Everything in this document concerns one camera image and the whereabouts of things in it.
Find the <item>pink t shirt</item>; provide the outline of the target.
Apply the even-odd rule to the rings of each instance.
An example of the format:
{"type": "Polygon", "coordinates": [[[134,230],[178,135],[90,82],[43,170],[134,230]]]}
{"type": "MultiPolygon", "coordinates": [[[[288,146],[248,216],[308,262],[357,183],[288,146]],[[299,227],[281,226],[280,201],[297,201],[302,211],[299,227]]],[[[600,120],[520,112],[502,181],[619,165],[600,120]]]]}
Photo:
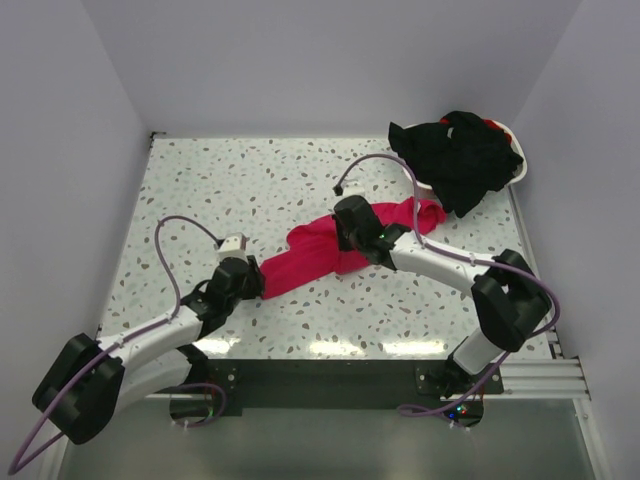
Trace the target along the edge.
{"type": "MultiPolygon", "coordinates": [[[[372,205],[381,222],[413,227],[414,198],[400,202],[372,205]]],[[[437,203],[421,199],[418,208],[418,227],[426,235],[446,220],[444,209],[437,203]]],[[[340,252],[334,220],[330,215],[293,228],[286,237],[288,250],[268,258],[260,265],[265,277],[263,299],[288,293],[314,280],[335,273],[346,275],[369,266],[368,260],[357,252],[340,252]]]]}

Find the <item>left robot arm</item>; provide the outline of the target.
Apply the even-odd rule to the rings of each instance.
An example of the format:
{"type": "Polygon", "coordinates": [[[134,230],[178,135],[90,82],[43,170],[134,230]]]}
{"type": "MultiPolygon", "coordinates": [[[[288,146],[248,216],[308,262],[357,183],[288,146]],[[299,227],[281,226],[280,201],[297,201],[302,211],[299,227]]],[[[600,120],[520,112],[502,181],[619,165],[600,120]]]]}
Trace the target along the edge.
{"type": "Polygon", "coordinates": [[[33,405],[72,443],[93,439],[114,414],[149,393],[179,386],[200,390],[207,380],[205,356],[194,342],[220,329],[243,300],[265,290],[254,256],[229,257],[211,279],[167,312],[130,332],[102,341],[86,334],[63,347],[32,397],[33,405]]]}

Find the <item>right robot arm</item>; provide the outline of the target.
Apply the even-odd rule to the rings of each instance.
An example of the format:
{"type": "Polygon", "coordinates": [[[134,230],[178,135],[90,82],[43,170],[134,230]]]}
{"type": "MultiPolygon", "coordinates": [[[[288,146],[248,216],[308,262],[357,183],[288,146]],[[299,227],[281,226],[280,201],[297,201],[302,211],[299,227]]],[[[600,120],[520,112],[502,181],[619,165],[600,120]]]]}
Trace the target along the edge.
{"type": "Polygon", "coordinates": [[[473,300],[479,327],[425,374],[444,397],[469,392],[496,358],[519,351],[552,309],[550,294],[513,250],[491,256],[430,242],[400,223],[383,223],[360,195],[341,199],[333,219],[340,249],[436,280],[473,300]]]}

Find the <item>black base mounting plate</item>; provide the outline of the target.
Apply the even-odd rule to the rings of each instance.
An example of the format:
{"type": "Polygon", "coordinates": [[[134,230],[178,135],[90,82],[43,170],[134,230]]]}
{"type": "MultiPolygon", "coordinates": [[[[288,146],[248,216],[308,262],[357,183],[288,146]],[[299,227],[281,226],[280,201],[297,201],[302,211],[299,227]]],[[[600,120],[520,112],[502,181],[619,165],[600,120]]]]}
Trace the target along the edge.
{"type": "Polygon", "coordinates": [[[169,391],[175,421],[196,424],[245,409],[431,410],[468,393],[441,415],[470,426],[484,413],[485,394],[504,392],[500,370],[469,375],[450,360],[209,360],[169,391]]]}

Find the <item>black t shirt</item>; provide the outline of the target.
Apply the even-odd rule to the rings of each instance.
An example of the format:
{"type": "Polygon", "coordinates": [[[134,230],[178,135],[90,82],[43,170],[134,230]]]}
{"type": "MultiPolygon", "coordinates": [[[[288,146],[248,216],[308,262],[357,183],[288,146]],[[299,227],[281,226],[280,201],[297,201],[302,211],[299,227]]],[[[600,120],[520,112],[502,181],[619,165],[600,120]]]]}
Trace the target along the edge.
{"type": "Polygon", "coordinates": [[[487,127],[478,115],[452,111],[444,118],[451,126],[390,123],[388,141],[416,180],[432,186],[444,211],[462,218],[487,193],[502,190],[521,159],[504,133],[487,127]]]}

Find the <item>red garment in basket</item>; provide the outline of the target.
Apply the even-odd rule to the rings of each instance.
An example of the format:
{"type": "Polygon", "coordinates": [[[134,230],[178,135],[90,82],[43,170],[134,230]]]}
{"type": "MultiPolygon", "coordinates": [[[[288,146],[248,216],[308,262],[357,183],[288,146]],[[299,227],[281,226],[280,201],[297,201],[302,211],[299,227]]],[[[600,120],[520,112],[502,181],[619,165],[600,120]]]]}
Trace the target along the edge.
{"type": "MultiPolygon", "coordinates": [[[[488,119],[488,118],[483,118],[483,122],[487,127],[489,127],[492,130],[501,130],[504,133],[508,143],[509,144],[513,143],[513,134],[510,132],[510,130],[506,126],[504,126],[504,125],[502,125],[499,122],[496,122],[494,120],[488,119]]],[[[447,125],[447,126],[451,126],[451,122],[449,120],[447,120],[446,118],[444,118],[444,117],[442,117],[438,121],[438,123],[439,124],[443,124],[443,125],[447,125]]]]}

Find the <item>white laundry basket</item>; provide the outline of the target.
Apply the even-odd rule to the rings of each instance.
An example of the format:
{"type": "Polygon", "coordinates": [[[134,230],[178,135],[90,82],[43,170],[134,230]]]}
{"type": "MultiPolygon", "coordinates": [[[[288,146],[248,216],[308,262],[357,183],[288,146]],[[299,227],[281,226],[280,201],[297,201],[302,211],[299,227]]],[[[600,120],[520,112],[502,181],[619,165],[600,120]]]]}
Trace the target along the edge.
{"type": "MultiPolygon", "coordinates": [[[[526,160],[526,155],[524,154],[524,151],[517,139],[517,137],[515,136],[514,132],[507,127],[510,132],[513,134],[513,143],[509,144],[511,150],[520,157],[521,159],[521,163],[518,164],[515,168],[515,170],[513,171],[513,176],[512,178],[505,184],[505,188],[518,183],[519,181],[521,181],[527,174],[528,172],[528,163],[526,160]]],[[[426,183],[422,183],[418,180],[413,181],[412,179],[412,174],[413,174],[413,170],[409,169],[408,171],[404,171],[404,176],[407,178],[407,180],[409,181],[409,183],[411,185],[416,184],[417,185],[417,190],[418,193],[420,194],[421,198],[430,198],[430,199],[434,199],[436,197],[436,194],[432,188],[431,185],[428,185],[426,183]]]]}

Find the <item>aluminium frame rail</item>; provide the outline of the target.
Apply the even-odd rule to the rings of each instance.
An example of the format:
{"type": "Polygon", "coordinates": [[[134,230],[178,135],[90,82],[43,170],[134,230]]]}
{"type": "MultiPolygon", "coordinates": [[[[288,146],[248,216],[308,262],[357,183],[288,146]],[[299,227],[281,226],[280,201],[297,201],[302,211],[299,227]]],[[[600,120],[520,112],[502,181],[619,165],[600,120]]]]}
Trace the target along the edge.
{"type": "Polygon", "coordinates": [[[514,360],[500,367],[503,396],[526,400],[587,400],[579,359],[514,360]]]}

